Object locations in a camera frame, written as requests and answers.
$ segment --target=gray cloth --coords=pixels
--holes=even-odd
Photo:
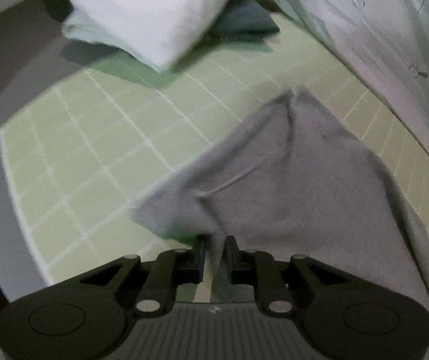
[[[379,157],[303,88],[245,119],[134,218],[164,238],[210,235],[216,263],[234,235],[242,249],[306,254],[429,311],[426,228]]]
[[[256,0],[229,0],[207,36],[212,40],[262,42],[278,32],[279,27]]]
[[[275,1],[386,100],[429,153],[429,0]]]

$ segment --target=folded cloth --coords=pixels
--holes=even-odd
[[[134,219],[164,238],[210,235],[215,263],[233,235],[241,249],[306,254],[429,311],[425,226],[379,157],[303,88],[245,119]],[[227,288],[214,286],[212,298],[252,297]]]
[[[210,40],[262,42],[276,33],[279,33],[279,27],[256,0],[229,0],[206,37]]]

